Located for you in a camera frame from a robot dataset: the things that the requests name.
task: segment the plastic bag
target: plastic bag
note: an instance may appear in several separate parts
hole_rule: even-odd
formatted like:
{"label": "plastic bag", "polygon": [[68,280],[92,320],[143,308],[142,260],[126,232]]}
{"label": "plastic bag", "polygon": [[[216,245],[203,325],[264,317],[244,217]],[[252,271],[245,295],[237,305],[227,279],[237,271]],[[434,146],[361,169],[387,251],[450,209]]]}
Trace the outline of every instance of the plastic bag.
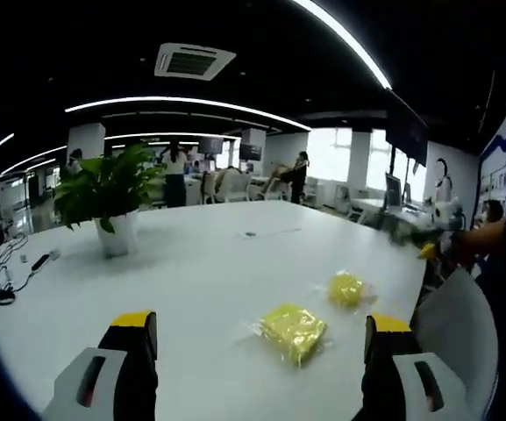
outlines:
{"label": "plastic bag", "polygon": [[280,305],[260,319],[262,334],[297,366],[313,354],[325,328],[325,322],[290,303]]}
{"label": "plastic bag", "polygon": [[355,307],[362,300],[374,300],[376,295],[371,286],[348,272],[339,272],[331,279],[329,300],[345,307]]}

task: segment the tv screen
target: tv screen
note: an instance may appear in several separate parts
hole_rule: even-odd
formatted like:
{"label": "tv screen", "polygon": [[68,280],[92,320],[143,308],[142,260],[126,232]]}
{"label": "tv screen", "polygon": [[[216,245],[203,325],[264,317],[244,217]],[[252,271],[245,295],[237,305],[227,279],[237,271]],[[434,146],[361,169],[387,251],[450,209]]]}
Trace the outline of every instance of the tv screen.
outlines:
{"label": "tv screen", "polygon": [[204,138],[198,145],[198,153],[221,153],[224,146],[222,138]]}
{"label": "tv screen", "polygon": [[262,147],[256,145],[242,144],[239,148],[239,159],[243,161],[260,161],[262,158]]}

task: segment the black ceiling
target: black ceiling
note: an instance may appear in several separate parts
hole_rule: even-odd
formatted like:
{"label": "black ceiling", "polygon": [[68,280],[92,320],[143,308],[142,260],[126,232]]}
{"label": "black ceiling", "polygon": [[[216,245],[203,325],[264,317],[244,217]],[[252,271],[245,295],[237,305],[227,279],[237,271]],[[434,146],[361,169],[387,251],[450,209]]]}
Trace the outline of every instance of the black ceiling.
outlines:
{"label": "black ceiling", "polygon": [[[368,50],[395,93],[428,123],[432,140],[481,150],[506,109],[506,6],[317,3]],[[222,133],[250,126],[191,115],[199,113],[300,130],[194,104],[123,103],[63,112],[123,96],[235,103],[312,127],[384,125],[376,117],[388,104],[381,85],[334,32],[290,0],[107,4],[97,11],[52,9],[42,17],[40,11],[21,12],[21,17],[0,14],[0,139],[16,133],[0,148],[0,171],[63,145],[68,128],[86,122],[101,121],[107,135]],[[156,77],[157,53],[165,42],[220,48],[237,57],[210,82]]]}

